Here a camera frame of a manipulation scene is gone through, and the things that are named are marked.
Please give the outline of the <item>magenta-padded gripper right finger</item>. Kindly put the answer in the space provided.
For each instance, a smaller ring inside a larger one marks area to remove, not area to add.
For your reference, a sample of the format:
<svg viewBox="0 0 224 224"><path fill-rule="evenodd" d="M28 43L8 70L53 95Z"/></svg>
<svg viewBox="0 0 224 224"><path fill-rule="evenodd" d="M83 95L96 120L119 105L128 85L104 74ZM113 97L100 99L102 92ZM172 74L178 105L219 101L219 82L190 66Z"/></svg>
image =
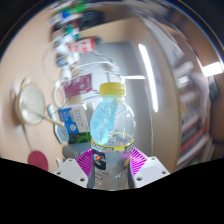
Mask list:
<svg viewBox="0 0 224 224"><path fill-rule="evenodd" d="M169 175L169 171L157 157L147 157L137 148L132 150L128 172L128 186L130 188L144 187L167 175Z"/></svg>

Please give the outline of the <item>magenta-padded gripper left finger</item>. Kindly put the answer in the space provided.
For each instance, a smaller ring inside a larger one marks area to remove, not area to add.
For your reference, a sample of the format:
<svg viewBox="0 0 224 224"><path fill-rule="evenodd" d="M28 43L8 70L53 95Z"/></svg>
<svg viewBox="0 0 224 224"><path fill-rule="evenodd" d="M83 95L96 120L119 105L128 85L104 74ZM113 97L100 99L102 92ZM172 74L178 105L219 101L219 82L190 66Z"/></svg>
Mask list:
<svg viewBox="0 0 224 224"><path fill-rule="evenodd" d="M54 174L78 186L93 188L95 186L95 170L92 150L88 149L76 159L67 159Z"/></svg>

